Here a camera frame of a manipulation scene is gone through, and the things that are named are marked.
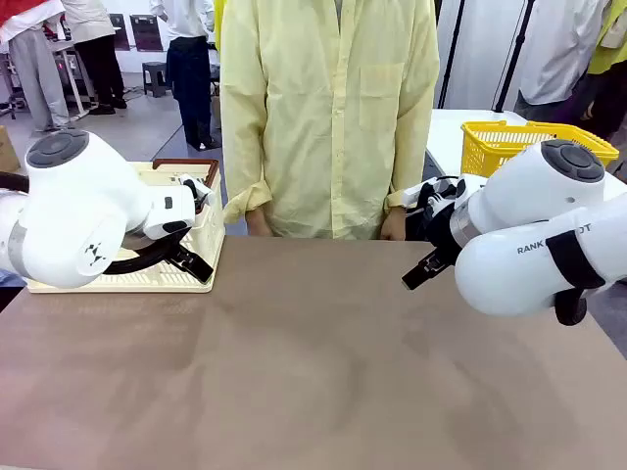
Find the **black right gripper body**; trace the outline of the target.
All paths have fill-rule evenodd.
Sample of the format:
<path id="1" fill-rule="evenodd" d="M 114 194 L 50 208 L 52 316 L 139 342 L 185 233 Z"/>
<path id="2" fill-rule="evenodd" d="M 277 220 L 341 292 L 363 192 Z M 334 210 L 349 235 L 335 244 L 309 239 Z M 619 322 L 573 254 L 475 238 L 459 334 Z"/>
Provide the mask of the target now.
<path id="1" fill-rule="evenodd" d="M 456 259 L 461 251 L 450 228 L 456 195 L 453 183 L 423 183 L 409 210 L 409 240 L 429 242 L 440 259 Z"/>

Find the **person's left hand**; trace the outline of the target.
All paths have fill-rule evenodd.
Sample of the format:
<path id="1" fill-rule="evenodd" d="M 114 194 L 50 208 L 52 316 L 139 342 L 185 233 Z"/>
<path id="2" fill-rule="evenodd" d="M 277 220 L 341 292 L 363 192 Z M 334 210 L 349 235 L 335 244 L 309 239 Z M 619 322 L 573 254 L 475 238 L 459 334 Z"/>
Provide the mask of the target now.
<path id="1" fill-rule="evenodd" d="M 380 229 L 380 239 L 386 241 L 406 240 L 407 211 L 403 207 L 393 207 L 386 214 Z"/>

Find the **person's right hand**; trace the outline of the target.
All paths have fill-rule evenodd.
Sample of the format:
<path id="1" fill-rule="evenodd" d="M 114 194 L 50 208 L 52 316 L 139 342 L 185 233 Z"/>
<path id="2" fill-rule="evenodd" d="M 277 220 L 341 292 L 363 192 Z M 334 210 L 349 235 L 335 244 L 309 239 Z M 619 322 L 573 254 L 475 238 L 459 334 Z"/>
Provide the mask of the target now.
<path id="1" fill-rule="evenodd" d="M 273 232 L 265 219 L 265 213 L 262 208 L 256 208 L 252 211 L 247 211 L 245 214 L 245 220 L 248 228 L 248 234 L 250 236 L 273 236 Z"/>

